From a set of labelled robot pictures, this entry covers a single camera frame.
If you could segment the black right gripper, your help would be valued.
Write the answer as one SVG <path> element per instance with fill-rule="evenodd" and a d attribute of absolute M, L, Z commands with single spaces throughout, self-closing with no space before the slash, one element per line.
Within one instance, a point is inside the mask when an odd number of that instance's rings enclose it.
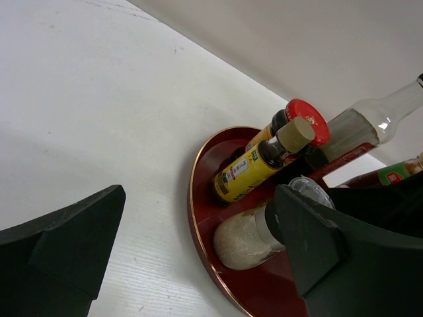
<path fill-rule="evenodd" d="M 336 210 L 370 225 L 422 238 L 422 173 L 373 188 L 330 188 Z"/>

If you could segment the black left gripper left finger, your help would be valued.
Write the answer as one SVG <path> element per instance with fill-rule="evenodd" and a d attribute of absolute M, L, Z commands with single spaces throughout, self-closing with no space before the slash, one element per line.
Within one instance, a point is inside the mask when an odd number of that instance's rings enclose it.
<path fill-rule="evenodd" d="M 1 231 L 2 316 L 87 316 L 125 205 L 121 185 Z"/>

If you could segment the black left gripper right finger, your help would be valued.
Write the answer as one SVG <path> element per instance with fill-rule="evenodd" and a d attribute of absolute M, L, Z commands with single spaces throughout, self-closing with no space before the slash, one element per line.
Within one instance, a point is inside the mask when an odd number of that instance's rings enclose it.
<path fill-rule="evenodd" d="M 375 227 L 280 185 L 274 199 L 310 316 L 421 316 L 422 239 Z"/>

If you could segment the yellow cap red sauce bottle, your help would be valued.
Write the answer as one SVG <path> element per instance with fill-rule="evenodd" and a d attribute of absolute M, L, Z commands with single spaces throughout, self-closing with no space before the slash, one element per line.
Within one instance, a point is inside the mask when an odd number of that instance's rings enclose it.
<path fill-rule="evenodd" d="M 379 188 L 401 182 L 422 171 L 422 153 L 396 164 L 374 170 L 342 183 L 339 188 Z"/>

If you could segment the tall dark bottle red label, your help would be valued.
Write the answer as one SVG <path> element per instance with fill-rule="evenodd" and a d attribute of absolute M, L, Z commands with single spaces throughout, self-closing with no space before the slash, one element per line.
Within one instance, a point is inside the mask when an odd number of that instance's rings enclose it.
<path fill-rule="evenodd" d="M 392 140 L 399 123 L 422 107 L 422 76 L 380 99 L 363 99 L 328 122 L 330 141 L 306 161 L 307 174 L 320 180 L 327 174 Z"/>

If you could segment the clear grinder with black top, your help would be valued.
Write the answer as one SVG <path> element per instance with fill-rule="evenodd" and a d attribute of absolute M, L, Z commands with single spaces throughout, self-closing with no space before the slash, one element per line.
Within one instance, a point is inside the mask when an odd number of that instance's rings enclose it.
<path fill-rule="evenodd" d="M 289 235 L 300 220 L 300 206 L 276 190 L 265 204 L 224 220 L 213 235 L 213 249 L 225 267 L 252 269 L 291 245 Z"/>

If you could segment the yellow label gold cap bottle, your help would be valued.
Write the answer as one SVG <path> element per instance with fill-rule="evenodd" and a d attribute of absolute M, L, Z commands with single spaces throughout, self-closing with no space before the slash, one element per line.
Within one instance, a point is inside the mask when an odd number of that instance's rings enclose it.
<path fill-rule="evenodd" d="M 216 200 L 223 204 L 239 201 L 299 157 L 295 155 L 286 162 L 288 156 L 276 137 L 261 141 L 214 176 L 212 190 Z"/>

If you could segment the red lid chili sauce jar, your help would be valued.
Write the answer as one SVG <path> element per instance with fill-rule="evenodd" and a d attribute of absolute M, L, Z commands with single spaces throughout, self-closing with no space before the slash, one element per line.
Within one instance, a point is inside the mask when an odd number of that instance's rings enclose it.
<path fill-rule="evenodd" d="M 286 107 L 278 111 L 271 122 L 258 132 L 245 146 L 239 147 L 231 155 L 231 161 L 239 158 L 261 141 L 276 137 L 290 156 L 306 155 L 330 140 L 328 124 L 320 112 L 302 99 L 290 100 Z"/>

